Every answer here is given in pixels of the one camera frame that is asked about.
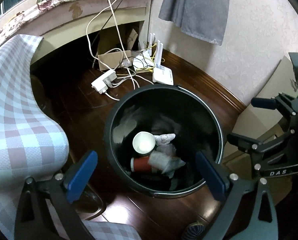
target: white paper cup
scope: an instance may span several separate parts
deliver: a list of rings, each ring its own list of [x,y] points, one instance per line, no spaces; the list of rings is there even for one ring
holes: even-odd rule
[[[132,140],[134,150],[140,155],[151,152],[156,145],[154,136],[149,132],[139,132]]]

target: gray towel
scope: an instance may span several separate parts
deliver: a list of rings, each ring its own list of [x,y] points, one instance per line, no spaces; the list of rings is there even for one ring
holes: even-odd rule
[[[192,37],[221,45],[228,10],[229,0],[163,0],[159,18]]]

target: red paper cup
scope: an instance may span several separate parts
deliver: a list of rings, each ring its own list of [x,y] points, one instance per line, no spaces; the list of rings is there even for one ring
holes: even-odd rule
[[[153,167],[148,164],[149,156],[141,158],[132,158],[131,159],[131,171],[132,172],[153,172]]]

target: black trash can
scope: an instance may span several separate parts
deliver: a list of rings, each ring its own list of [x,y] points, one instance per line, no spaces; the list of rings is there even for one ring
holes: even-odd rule
[[[186,165],[172,179],[131,172],[131,158],[139,157],[132,140],[140,131],[176,134],[172,143]],[[121,179],[135,191],[159,198],[179,198],[200,189],[205,181],[196,170],[196,152],[203,150],[220,163],[224,147],[221,127],[207,104],[182,87],[162,84],[141,87],[117,102],[107,117],[104,141]]]

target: checkered chair cover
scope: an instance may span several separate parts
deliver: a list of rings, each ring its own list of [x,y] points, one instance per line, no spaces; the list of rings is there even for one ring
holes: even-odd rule
[[[64,131],[40,110],[32,93],[30,61],[41,40],[19,34],[0,47],[0,230],[9,240],[25,179],[51,178],[69,151]],[[140,240],[128,225],[84,223],[97,240]],[[55,224],[64,232],[60,221]]]

